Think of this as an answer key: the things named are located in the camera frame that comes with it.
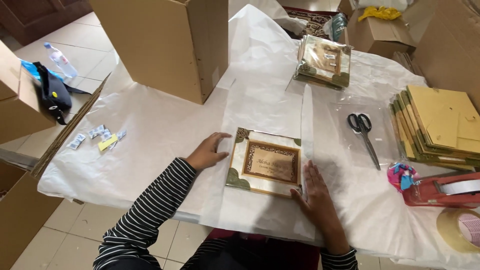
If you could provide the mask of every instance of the scissors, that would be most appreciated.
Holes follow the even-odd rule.
[[[352,113],[347,117],[347,122],[353,130],[362,135],[363,140],[365,141],[365,145],[367,146],[368,153],[370,154],[370,157],[372,158],[375,167],[377,167],[377,170],[380,171],[381,169],[380,164],[378,163],[377,154],[375,154],[372,143],[368,139],[368,132],[372,130],[372,122],[370,122],[368,116],[363,113],[359,114],[358,116]]]

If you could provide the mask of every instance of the wooden door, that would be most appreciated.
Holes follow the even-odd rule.
[[[25,46],[92,11],[87,0],[0,0],[0,23]]]

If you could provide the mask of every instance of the hand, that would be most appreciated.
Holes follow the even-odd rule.
[[[218,144],[223,138],[231,138],[228,133],[215,132],[203,140],[195,151],[185,160],[196,170],[212,167],[217,162],[228,157],[228,152],[217,153]]]
[[[290,189],[292,198],[298,203],[305,216],[322,232],[328,251],[332,254],[346,254],[350,246],[317,165],[309,160],[303,169],[308,200],[305,201],[293,188]]]

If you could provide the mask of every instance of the yellow sticky note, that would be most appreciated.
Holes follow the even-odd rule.
[[[112,134],[112,138],[106,140],[105,142],[99,142],[98,148],[100,149],[100,151],[103,151],[105,150],[105,148],[107,148],[109,145],[113,144],[116,141],[118,141],[117,135]]]

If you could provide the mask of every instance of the blue plastic bag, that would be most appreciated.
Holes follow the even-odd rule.
[[[20,59],[20,61],[22,61],[22,66],[23,66],[26,70],[28,70],[28,72],[30,72],[30,73],[33,75],[33,77],[35,77],[35,79],[37,79],[37,80],[39,80],[39,81],[42,81],[42,80],[40,79],[40,75],[38,74],[38,71],[36,70],[36,67],[35,67],[32,63],[30,63],[30,62],[28,62],[28,61],[25,61],[25,60],[22,60],[22,59]],[[52,73],[53,75],[55,75],[57,78],[59,78],[59,79],[63,82],[63,78],[60,77],[58,74],[56,74],[55,72],[51,71],[50,69],[48,70],[48,72]]]

